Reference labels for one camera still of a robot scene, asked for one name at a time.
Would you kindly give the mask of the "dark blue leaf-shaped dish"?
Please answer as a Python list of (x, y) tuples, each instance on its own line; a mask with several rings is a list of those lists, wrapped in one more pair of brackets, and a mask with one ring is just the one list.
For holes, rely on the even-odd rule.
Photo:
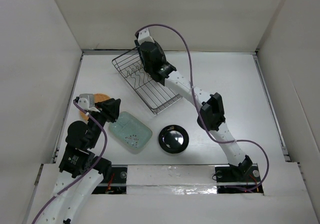
[(137, 39), (134, 40), (134, 43), (135, 43), (136, 49), (138, 51), (141, 64), (142, 64), (142, 66), (144, 66), (144, 61), (143, 61), (143, 57), (142, 57), (141, 50), (140, 50), (140, 44)]

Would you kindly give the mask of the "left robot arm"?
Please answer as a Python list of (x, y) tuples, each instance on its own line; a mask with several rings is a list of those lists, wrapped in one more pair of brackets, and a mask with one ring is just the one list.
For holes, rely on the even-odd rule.
[(111, 161), (91, 150), (100, 135), (107, 136), (105, 123), (114, 123), (118, 119), (121, 100), (110, 98), (96, 102), (93, 94), (81, 94), (73, 104), (88, 117), (88, 121), (74, 121), (69, 125), (51, 198), (35, 216), (34, 224), (76, 223), (98, 184), (113, 178)]

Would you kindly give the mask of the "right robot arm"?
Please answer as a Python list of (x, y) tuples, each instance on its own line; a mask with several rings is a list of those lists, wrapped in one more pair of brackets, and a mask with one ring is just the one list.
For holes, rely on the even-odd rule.
[(239, 147), (226, 124), (222, 96), (195, 87), (171, 65), (156, 41), (134, 41), (144, 71), (157, 83), (180, 94), (199, 111), (197, 123), (207, 130), (222, 148), (235, 182), (242, 182), (253, 165), (250, 157)]

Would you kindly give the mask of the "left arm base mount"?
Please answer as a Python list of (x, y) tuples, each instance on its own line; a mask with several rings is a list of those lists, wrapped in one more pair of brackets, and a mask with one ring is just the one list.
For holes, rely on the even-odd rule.
[(108, 181), (102, 181), (92, 192), (93, 195), (121, 195), (127, 193), (128, 167), (126, 165), (112, 166)]

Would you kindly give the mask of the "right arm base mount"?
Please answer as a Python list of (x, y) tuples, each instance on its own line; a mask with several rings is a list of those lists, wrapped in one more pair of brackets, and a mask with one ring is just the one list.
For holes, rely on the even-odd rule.
[(263, 193), (260, 185), (248, 192), (248, 189), (255, 187), (261, 181), (261, 176), (257, 164), (253, 164), (249, 171), (242, 177), (237, 177), (232, 173), (229, 165), (218, 165), (214, 168), (211, 177), (217, 184), (218, 194), (240, 194), (240, 193)]

